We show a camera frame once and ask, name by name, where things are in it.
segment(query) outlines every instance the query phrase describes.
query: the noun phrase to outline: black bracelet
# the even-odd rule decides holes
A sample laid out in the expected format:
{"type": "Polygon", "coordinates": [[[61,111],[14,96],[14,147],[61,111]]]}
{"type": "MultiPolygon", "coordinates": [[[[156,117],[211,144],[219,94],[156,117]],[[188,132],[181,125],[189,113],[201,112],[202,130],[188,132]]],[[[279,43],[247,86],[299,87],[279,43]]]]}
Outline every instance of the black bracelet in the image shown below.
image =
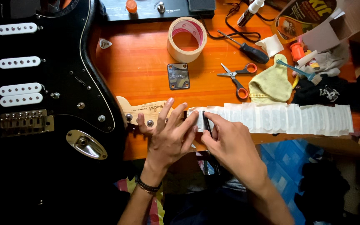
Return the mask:
{"type": "Polygon", "coordinates": [[[159,190],[159,188],[161,187],[161,185],[162,185],[162,182],[160,182],[159,186],[157,186],[157,187],[148,186],[139,177],[137,178],[136,183],[138,183],[138,185],[144,191],[149,192],[149,193],[156,193],[159,190]]]}

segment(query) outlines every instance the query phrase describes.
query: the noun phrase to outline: black cable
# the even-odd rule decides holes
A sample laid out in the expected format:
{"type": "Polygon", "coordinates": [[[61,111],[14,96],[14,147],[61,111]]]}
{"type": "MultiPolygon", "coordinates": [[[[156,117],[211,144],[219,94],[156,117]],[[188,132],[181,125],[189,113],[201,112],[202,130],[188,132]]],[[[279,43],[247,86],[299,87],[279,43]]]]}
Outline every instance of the black cable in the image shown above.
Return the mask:
{"type": "MultiPolygon", "coordinates": [[[[256,43],[256,42],[260,41],[260,33],[258,33],[258,32],[238,31],[236,28],[232,27],[232,26],[227,22],[227,18],[228,18],[228,16],[229,16],[230,14],[232,14],[233,12],[238,12],[238,11],[240,10],[240,4],[241,4],[242,2],[245,2],[247,5],[249,5],[249,3],[246,2],[246,0],[241,0],[239,3],[225,3],[225,4],[227,4],[227,5],[235,5],[235,7],[233,7],[233,8],[230,9],[229,13],[226,15],[226,18],[224,19],[226,25],[227,25],[230,29],[232,29],[233,31],[235,31],[234,33],[228,34],[228,36],[240,35],[240,36],[242,36],[244,39],[246,39],[247,41],[252,42],[252,43],[256,43]],[[257,35],[257,37],[256,37],[257,40],[252,40],[252,39],[250,39],[250,38],[247,38],[244,34],[246,34],[246,35],[256,34],[256,35],[257,35]]],[[[209,33],[209,31],[208,31],[208,29],[207,29],[207,27],[206,27],[206,24],[205,24],[205,20],[203,19],[203,17],[201,16],[201,14],[199,14],[199,13],[197,13],[197,14],[198,14],[198,16],[200,17],[200,19],[201,19],[201,21],[202,21],[202,23],[203,23],[203,26],[204,26],[204,28],[205,28],[205,30],[206,30],[206,33],[208,34],[208,36],[209,36],[210,38],[212,38],[212,39],[214,39],[214,40],[219,40],[219,39],[222,39],[222,38],[226,38],[225,36],[219,36],[219,37],[214,37],[214,36],[212,36],[212,35],[209,33]]],[[[266,18],[262,17],[259,13],[257,13],[257,16],[258,16],[259,18],[263,19],[264,21],[269,21],[269,22],[270,22],[270,21],[273,21],[273,20],[274,20],[274,19],[271,19],[271,20],[266,19],[266,18]]]]}

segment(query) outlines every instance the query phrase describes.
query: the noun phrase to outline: hand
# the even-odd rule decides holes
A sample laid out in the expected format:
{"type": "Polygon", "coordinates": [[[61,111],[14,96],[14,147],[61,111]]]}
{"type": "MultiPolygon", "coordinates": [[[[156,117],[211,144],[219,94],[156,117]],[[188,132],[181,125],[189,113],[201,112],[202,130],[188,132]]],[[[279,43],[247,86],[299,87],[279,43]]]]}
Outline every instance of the hand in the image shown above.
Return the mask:
{"type": "Polygon", "coordinates": [[[217,114],[205,112],[205,116],[214,124],[213,138],[205,130],[201,141],[246,188],[258,193],[267,184],[267,168],[259,157],[249,129],[217,114]]]}
{"type": "Polygon", "coordinates": [[[150,136],[147,159],[140,178],[152,187],[159,185],[170,165],[188,153],[198,130],[197,126],[193,126],[198,118],[198,111],[194,111],[181,125],[177,125],[184,109],[187,108],[186,102],[172,111],[165,125],[173,102],[174,99],[170,98],[163,106],[156,128],[147,127],[144,123],[144,114],[138,114],[137,123],[140,132],[150,136]]]}

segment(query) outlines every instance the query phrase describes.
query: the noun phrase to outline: white guitar pick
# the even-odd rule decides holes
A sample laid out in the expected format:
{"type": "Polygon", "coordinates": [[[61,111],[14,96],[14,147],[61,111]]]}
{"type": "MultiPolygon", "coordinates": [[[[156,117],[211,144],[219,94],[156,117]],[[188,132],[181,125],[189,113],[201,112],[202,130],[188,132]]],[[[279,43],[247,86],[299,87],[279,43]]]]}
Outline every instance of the white guitar pick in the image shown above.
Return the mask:
{"type": "Polygon", "coordinates": [[[105,39],[100,40],[100,47],[102,49],[109,48],[109,46],[111,46],[111,45],[112,45],[112,43],[110,41],[108,41],[108,40],[105,40],[105,39]]]}

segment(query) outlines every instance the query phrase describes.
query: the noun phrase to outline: yellow cloth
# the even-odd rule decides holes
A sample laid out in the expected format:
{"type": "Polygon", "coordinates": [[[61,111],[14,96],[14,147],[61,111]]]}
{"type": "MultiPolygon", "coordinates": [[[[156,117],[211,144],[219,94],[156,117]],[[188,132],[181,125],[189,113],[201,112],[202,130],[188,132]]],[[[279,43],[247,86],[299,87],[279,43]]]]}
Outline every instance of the yellow cloth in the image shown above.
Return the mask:
{"type": "Polygon", "coordinates": [[[277,59],[287,63],[284,55],[275,55],[274,65],[256,75],[248,84],[251,102],[286,102],[290,98],[292,85],[287,79],[287,67],[277,64],[277,59]]]}

